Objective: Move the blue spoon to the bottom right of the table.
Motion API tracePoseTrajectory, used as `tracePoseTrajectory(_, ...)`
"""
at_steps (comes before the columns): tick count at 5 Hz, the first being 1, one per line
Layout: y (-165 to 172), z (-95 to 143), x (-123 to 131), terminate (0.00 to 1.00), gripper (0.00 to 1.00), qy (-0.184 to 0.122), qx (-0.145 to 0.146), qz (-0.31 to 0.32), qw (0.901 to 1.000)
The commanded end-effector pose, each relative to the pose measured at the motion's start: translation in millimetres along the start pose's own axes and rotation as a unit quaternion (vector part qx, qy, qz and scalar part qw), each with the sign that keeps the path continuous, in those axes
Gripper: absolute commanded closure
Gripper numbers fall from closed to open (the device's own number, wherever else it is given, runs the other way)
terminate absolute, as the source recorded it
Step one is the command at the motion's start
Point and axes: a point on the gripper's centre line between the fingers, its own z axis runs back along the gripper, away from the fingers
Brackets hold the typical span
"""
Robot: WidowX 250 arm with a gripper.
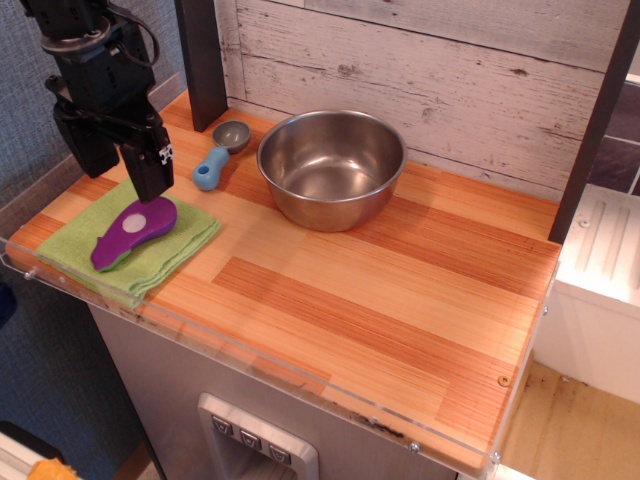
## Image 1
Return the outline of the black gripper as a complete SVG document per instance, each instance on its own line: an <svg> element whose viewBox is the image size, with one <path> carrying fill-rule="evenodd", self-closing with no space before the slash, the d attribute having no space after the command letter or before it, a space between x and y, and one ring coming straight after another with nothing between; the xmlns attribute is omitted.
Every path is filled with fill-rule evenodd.
<svg viewBox="0 0 640 480"><path fill-rule="evenodd" d="M83 172L97 178L119 163L148 204L174 185L173 148L148 99L159 43L143 22L46 22L44 51L60 75L47 80L54 118Z"/></svg>

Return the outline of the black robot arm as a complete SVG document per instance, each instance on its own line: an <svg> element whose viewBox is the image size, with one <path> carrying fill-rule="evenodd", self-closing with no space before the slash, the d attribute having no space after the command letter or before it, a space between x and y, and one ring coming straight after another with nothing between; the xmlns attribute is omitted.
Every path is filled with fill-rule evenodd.
<svg viewBox="0 0 640 480"><path fill-rule="evenodd" d="M26 1L42 49L59 72L46 80L56 125L81 169L97 178L123 162L147 204L174 184L173 150L148 94L159 48L149 27L110 1Z"/></svg>

